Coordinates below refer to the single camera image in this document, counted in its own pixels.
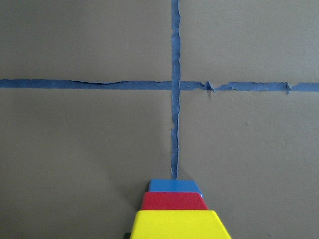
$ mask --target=gray surface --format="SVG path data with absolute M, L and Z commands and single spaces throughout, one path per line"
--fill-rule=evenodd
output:
M 233 238 L 318 238 L 318 104 L 317 93 L 182 93 L 180 165 Z
M 0 32 L 0 79 L 170 80 L 169 0 L 2 0 Z
M 0 95 L 0 238 L 130 232 L 148 181 L 170 175 L 170 92 Z
M 185 81 L 319 82 L 319 1 L 183 0 Z

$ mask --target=stacked blocks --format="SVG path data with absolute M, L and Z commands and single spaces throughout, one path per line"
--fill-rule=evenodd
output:
M 131 239 L 230 239 L 194 181 L 153 179 Z

